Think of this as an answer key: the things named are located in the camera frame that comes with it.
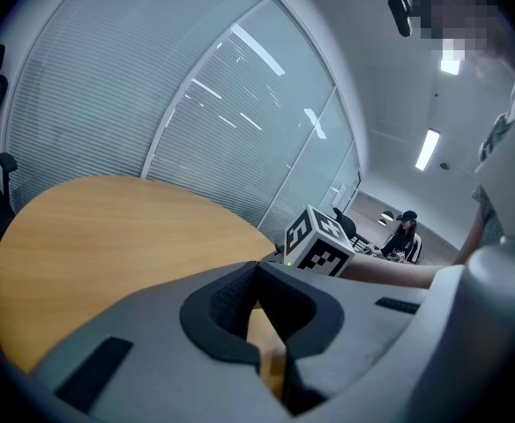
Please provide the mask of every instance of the desk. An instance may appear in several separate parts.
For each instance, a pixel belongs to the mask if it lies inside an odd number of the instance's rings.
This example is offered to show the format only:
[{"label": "desk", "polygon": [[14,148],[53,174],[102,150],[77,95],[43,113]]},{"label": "desk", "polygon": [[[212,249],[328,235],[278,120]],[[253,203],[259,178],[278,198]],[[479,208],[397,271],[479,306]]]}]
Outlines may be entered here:
[{"label": "desk", "polygon": [[[225,208],[171,185],[88,177],[37,196],[0,244],[0,343],[29,372],[77,327],[124,296],[225,264],[260,260],[274,246]],[[283,344],[262,310],[248,340],[262,378]]]}]

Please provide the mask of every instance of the person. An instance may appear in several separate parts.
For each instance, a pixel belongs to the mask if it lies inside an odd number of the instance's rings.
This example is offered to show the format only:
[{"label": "person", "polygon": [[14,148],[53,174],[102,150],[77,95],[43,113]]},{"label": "person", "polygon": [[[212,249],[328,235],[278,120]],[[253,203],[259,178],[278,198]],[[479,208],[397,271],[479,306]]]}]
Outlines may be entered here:
[{"label": "person", "polygon": [[[515,77],[515,35],[492,0],[413,0],[421,28],[434,39],[454,39],[465,46],[466,60],[479,67],[482,58],[501,62]],[[479,149],[484,161],[515,124],[515,82],[510,106],[497,117]],[[481,246],[499,243],[504,235],[485,190],[478,186],[473,198],[479,203],[472,228],[453,264],[464,264]],[[356,255],[342,278],[396,286],[429,288],[445,265],[391,263],[373,256]]]},{"label": "person", "polygon": [[397,230],[381,249],[373,249],[376,256],[385,257],[397,263],[418,264],[422,251],[422,239],[416,233],[415,211],[408,210],[397,218],[400,221]]}]

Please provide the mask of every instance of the window blind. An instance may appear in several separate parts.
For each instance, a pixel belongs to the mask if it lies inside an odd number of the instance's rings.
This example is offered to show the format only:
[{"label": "window blind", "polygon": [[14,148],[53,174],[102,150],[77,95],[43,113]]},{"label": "window blind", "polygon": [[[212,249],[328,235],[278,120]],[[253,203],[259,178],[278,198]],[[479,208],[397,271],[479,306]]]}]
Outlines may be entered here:
[{"label": "window blind", "polygon": [[7,149],[15,211],[76,177],[139,175],[178,86],[261,0],[65,0],[13,96]]},{"label": "window blind", "polygon": [[332,88],[306,37],[272,0],[233,24],[194,77],[148,178],[208,197],[256,226]]}]

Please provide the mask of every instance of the fluorescent light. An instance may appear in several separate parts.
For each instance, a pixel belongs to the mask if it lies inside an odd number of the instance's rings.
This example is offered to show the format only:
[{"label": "fluorescent light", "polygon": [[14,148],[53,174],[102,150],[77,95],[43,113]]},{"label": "fluorescent light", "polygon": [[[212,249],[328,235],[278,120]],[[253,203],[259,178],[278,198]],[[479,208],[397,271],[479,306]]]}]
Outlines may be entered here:
[{"label": "fluorescent light", "polygon": [[222,119],[222,121],[224,121],[225,123],[229,123],[230,125],[232,125],[232,127],[236,128],[236,126],[233,123],[231,123],[228,119],[223,118],[221,115],[219,115],[219,118]]},{"label": "fluorescent light", "polygon": [[324,131],[322,130],[322,127],[320,127],[320,122],[317,122],[317,135],[320,139],[326,139],[326,134],[324,133]]},{"label": "fluorescent light", "polygon": [[317,115],[315,115],[314,111],[310,108],[304,108],[304,114],[309,117],[310,123],[314,126],[316,124],[317,135],[320,139],[326,139],[326,134],[322,130],[320,126],[320,122],[318,121]]},{"label": "fluorescent light", "polygon": [[459,60],[442,60],[440,63],[440,69],[449,74],[458,75]]},{"label": "fluorescent light", "polygon": [[429,129],[426,134],[426,139],[424,140],[424,145],[422,146],[422,150],[420,152],[420,157],[418,157],[418,161],[416,161],[416,167],[423,171],[428,165],[430,158],[432,157],[432,153],[434,153],[434,149],[437,146],[437,140],[440,138],[440,133],[433,129]]},{"label": "fluorescent light", "polygon": [[195,85],[199,85],[200,87],[202,87],[205,91],[208,91],[210,94],[212,94],[214,97],[218,97],[219,99],[222,99],[222,96],[218,93],[216,93],[215,91],[213,91],[211,88],[209,88],[208,86],[206,85],[203,85],[200,81],[198,81],[197,79],[192,79],[193,83]]},{"label": "fluorescent light", "polygon": [[392,213],[388,210],[385,210],[383,213],[381,213],[381,216],[389,221],[393,221]]},{"label": "fluorescent light", "polygon": [[246,93],[248,93],[251,97],[253,97],[255,100],[259,101],[259,99],[256,97],[256,94],[254,94],[252,91],[250,91],[246,86],[243,89],[245,89]]},{"label": "fluorescent light", "polygon": [[240,113],[240,116],[243,117],[249,123],[251,123],[256,129],[261,130],[261,127],[257,125],[255,122],[253,122],[247,115],[245,115],[244,113]]},{"label": "fluorescent light", "polygon": [[279,63],[277,63],[273,57],[269,54],[267,50],[265,50],[262,45],[257,42],[251,34],[249,34],[246,30],[244,30],[241,26],[238,24],[232,25],[232,33],[234,33],[236,36],[238,36],[242,41],[244,41],[249,48],[251,48],[254,52],[256,52],[259,57],[265,61],[265,63],[272,68],[273,72],[275,72],[277,75],[283,75],[285,74],[285,71],[281,66],[279,66]]},{"label": "fluorescent light", "polygon": [[314,114],[314,111],[312,111],[310,108],[305,108],[305,109],[304,109],[304,113],[306,114],[306,116],[308,116],[308,117],[309,117],[309,119],[310,119],[310,123],[311,123],[312,125],[314,125],[315,123],[317,123],[318,118],[317,118],[317,115],[315,115],[315,114]]}]

